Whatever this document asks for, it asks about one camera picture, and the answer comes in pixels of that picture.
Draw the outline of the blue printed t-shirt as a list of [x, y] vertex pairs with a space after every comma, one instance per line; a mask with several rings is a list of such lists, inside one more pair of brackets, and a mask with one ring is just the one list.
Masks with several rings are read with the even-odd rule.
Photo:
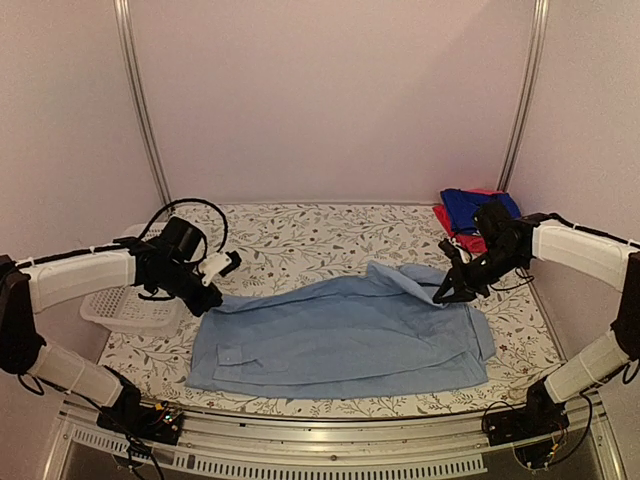
[[521, 216], [516, 202], [505, 192], [449, 188], [440, 192], [440, 198], [454, 233], [475, 234], [477, 229], [473, 222], [473, 214], [480, 206], [494, 200], [501, 201], [512, 218]]

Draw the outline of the light blue shirt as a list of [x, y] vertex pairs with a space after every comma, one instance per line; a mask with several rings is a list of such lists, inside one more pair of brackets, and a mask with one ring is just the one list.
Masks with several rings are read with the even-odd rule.
[[377, 262], [268, 297], [230, 296], [202, 320], [190, 388], [264, 398], [347, 400], [470, 388], [488, 379], [489, 322], [440, 305], [444, 273]]

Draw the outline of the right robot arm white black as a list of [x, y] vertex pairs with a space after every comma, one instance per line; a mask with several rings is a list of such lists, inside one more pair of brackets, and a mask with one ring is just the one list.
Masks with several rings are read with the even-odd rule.
[[486, 297], [519, 268], [541, 274], [537, 292], [573, 355], [527, 391], [517, 427], [537, 436], [567, 400], [638, 361], [639, 244], [557, 213], [513, 218], [499, 202], [482, 206], [473, 221], [486, 250], [471, 257], [451, 240], [441, 241], [451, 267], [434, 300], [449, 304]]

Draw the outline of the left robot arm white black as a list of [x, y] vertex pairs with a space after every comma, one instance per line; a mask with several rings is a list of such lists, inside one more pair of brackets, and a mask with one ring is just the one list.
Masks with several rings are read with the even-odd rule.
[[195, 316], [222, 302], [220, 291], [186, 261], [155, 242], [132, 237], [110, 245], [53, 256], [38, 262], [1, 258], [1, 370], [31, 376], [89, 399], [108, 410], [128, 434], [148, 426], [148, 412], [128, 395], [124, 378], [38, 331], [36, 319], [48, 310], [79, 319], [86, 296], [142, 286], [179, 299]]

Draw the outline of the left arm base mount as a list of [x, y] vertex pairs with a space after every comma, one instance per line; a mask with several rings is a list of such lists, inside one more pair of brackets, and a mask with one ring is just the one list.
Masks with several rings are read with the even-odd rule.
[[184, 423], [183, 411], [165, 402], [154, 406], [137, 400], [118, 401], [100, 410], [97, 426], [112, 432], [131, 435], [140, 440], [175, 446]]

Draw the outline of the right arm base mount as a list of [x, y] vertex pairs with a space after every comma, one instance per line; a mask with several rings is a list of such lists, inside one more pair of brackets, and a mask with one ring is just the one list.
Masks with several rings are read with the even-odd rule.
[[538, 411], [505, 401], [491, 403], [483, 412], [481, 430], [491, 446], [504, 445], [561, 432], [569, 427], [563, 406]]

